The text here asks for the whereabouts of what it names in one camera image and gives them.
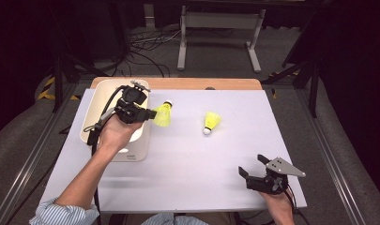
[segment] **human hand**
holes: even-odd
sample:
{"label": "human hand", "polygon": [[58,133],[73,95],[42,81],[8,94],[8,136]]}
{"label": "human hand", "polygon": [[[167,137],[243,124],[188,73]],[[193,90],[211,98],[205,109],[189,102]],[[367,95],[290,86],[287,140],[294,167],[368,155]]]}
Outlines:
{"label": "human hand", "polygon": [[110,157],[128,145],[131,135],[139,129],[143,123],[126,124],[117,115],[111,116],[99,134],[99,150]]}
{"label": "human hand", "polygon": [[[292,204],[285,193],[271,195],[259,192],[259,194],[266,200],[269,214],[277,225],[295,224],[293,221]],[[288,191],[288,194],[292,198],[292,193],[290,191]]]}

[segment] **black curtain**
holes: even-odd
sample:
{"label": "black curtain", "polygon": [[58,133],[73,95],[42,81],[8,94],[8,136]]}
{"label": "black curtain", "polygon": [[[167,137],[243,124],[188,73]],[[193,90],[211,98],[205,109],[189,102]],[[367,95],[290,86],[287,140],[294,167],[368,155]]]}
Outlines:
{"label": "black curtain", "polygon": [[0,0],[0,130],[35,102],[52,66],[41,1]]}
{"label": "black curtain", "polygon": [[321,60],[329,100],[380,191],[380,3],[333,7],[312,17],[286,62]]}

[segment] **blue striped sleeve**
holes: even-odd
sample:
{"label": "blue striped sleeve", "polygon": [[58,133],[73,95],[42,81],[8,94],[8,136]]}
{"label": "blue striped sleeve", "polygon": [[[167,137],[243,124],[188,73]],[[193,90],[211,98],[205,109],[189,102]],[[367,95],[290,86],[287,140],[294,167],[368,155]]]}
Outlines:
{"label": "blue striped sleeve", "polygon": [[196,217],[178,216],[175,217],[173,213],[159,213],[147,219],[142,225],[208,225]]}
{"label": "blue striped sleeve", "polygon": [[91,209],[84,210],[81,207],[54,204],[55,199],[41,203],[35,216],[29,220],[30,224],[55,224],[55,225],[87,225],[92,224],[99,216],[97,207],[93,204]]}

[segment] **camera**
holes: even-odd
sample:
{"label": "camera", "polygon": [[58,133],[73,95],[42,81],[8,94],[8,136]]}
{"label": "camera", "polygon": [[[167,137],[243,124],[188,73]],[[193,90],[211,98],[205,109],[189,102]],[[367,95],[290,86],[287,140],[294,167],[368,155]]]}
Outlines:
{"label": "camera", "polygon": [[154,119],[157,112],[140,107],[146,100],[144,91],[150,92],[150,90],[135,81],[131,81],[131,83],[134,85],[133,87],[127,85],[119,87],[123,91],[122,97],[114,107],[115,113],[126,124]]}

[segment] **human arm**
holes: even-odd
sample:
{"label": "human arm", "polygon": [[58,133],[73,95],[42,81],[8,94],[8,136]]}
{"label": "human arm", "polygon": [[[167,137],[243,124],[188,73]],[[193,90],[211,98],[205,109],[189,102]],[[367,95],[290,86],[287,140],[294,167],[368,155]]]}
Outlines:
{"label": "human arm", "polygon": [[63,193],[54,202],[58,205],[75,205],[89,209],[99,180],[105,168],[116,153],[124,148],[131,135],[143,123],[125,124],[113,115],[105,124],[99,136],[99,147],[94,156],[70,182]]}
{"label": "human arm", "polygon": [[259,194],[266,200],[269,214],[277,225],[294,225],[292,204],[285,193],[271,195],[264,192]]}
{"label": "human arm", "polygon": [[142,123],[127,125],[116,115],[105,124],[99,137],[99,148],[95,155],[70,182],[56,199],[38,206],[30,224],[91,224],[99,212],[91,204],[99,180],[114,155],[124,148],[135,130]]}

